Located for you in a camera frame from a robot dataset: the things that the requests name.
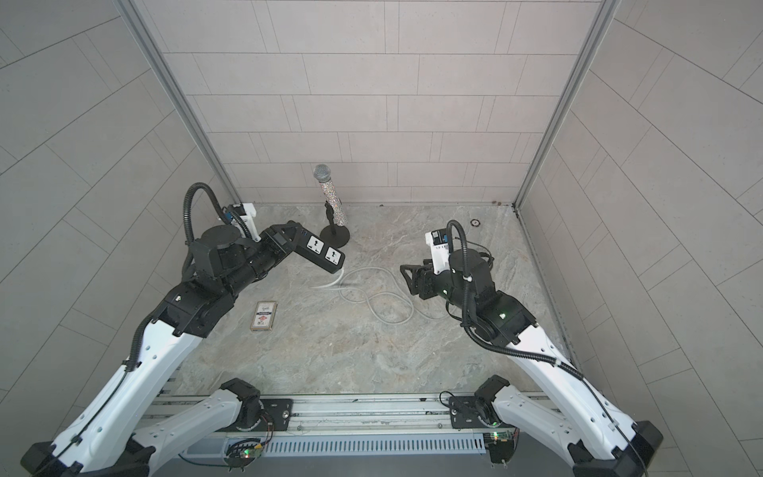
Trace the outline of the black power strip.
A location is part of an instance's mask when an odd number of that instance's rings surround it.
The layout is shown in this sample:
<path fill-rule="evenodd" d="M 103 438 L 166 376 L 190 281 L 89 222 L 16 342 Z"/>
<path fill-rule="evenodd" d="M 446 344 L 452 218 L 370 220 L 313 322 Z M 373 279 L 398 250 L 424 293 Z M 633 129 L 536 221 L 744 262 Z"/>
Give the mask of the black power strip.
<path fill-rule="evenodd" d="M 316 234 L 304 228 L 302 224 L 289 221 L 284 226 L 284 232 L 288 236 L 294 252 L 308 262 L 312 262 L 312 264 L 329 273 L 336 273 L 343 268 L 345 254 L 321 240 Z"/>

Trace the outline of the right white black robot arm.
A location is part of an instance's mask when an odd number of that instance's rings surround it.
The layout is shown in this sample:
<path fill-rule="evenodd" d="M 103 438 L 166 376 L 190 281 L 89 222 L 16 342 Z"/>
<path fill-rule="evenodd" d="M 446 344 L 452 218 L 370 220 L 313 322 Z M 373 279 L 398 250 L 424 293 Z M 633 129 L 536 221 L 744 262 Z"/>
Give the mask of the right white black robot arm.
<path fill-rule="evenodd" d="M 517 298 L 496 288 L 493 258 L 474 250 L 463 226 L 451 220 L 425 236 L 431 257 L 401 266 L 409 293 L 441 297 L 467 337 L 516 363 L 556 405 L 532 401 L 500 377 L 475 394 L 488 427 L 512 425 L 564 460 L 576 476 L 646 476 L 664 437 L 653 423 L 634 421 L 595 389 L 560 352 Z"/>

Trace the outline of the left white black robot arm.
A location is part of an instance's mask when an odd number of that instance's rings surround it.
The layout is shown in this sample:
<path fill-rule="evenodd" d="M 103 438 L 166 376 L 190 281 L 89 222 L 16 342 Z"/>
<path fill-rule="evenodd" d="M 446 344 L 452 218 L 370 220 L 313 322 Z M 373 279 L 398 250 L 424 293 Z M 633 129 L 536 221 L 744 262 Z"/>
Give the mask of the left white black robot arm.
<path fill-rule="evenodd" d="M 26 451 L 21 465 L 30 475 L 149 476 L 216 430 L 263 423 L 258 389 L 232 379 L 154 429 L 137 426 L 240 293 L 294 251 L 299 226 L 271 226 L 254 238 L 244 220 L 228 217 L 212 188 L 198 182 L 184 198 L 183 227 L 188 254 L 181 282 L 139 323 L 128 357 L 83 414 L 55 440 Z"/>

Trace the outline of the white vent grille strip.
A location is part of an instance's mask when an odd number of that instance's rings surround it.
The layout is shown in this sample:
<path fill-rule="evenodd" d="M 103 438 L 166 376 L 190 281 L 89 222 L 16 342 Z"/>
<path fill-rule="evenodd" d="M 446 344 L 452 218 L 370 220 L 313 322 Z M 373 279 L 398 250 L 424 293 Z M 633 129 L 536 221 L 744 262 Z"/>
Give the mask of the white vent grille strip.
<path fill-rule="evenodd" d="M 315 456 L 471 455 L 487 452 L 481 433 L 277 436 L 263 458 Z"/>

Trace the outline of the glitter microphone on stand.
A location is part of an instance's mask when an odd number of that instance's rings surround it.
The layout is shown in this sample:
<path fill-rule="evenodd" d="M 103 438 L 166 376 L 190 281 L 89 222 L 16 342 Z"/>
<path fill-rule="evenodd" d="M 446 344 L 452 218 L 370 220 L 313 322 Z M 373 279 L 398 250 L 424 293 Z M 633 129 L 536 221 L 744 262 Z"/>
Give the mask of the glitter microphone on stand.
<path fill-rule="evenodd" d="M 350 240 L 347 217 L 332 181 L 331 169 L 326 164 L 318 164 L 313 171 L 325 196 L 326 217 L 329 225 L 320 233 L 320 238 L 332 248 L 343 248 Z"/>

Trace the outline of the small white red card box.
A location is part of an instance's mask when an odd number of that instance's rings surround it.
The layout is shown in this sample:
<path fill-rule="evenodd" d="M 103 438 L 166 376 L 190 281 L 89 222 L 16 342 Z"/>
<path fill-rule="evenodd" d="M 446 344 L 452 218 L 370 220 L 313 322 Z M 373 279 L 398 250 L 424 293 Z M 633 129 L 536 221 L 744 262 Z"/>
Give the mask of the small white red card box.
<path fill-rule="evenodd" d="M 277 309 L 276 301 L 260 301 L 256 304 L 254 314 L 252 314 L 252 331 L 268 331 L 273 327 L 274 316 Z"/>

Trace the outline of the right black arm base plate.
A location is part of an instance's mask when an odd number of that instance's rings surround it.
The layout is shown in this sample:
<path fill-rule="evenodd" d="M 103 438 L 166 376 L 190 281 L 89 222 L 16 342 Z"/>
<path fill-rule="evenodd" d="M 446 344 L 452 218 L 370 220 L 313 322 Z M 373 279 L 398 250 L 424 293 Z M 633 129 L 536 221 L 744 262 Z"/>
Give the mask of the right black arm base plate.
<path fill-rule="evenodd" d="M 454 429 L 515 429 L 516 425 L 502 421 L 492 403 L 474 396 L 453 396 L 447 403 Z"/>

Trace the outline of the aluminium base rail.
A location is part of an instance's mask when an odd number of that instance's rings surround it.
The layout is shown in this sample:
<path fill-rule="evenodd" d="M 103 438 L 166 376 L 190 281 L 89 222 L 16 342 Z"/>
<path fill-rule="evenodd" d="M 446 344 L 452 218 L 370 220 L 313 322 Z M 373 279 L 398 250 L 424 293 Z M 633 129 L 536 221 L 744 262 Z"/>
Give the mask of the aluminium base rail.
<path fill-rule="evenodd" d="M 286 431 L 277 436 L 329 434 L 421 434 L 477 430 L 454 429 L 448 393 L 388 395 L 263 396 L 261 399 L 292 399 L 292 415 Z M 517 417 L 503 417 L 524 432 L 544 430 L 572 437 L 572 421 L 564 417 L 542 393 L 529 393 L 510 400 Z"/>

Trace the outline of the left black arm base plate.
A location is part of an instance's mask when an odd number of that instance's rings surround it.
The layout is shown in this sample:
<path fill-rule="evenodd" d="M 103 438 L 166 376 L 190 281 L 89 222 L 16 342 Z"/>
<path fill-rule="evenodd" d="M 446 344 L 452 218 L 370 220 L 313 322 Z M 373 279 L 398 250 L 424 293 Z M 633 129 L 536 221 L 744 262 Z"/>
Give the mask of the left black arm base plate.
<path fill-rule="evenodd" d="M 248 399 L 226 432 L 286 431 L 292 415 L 292 399 Z"/>

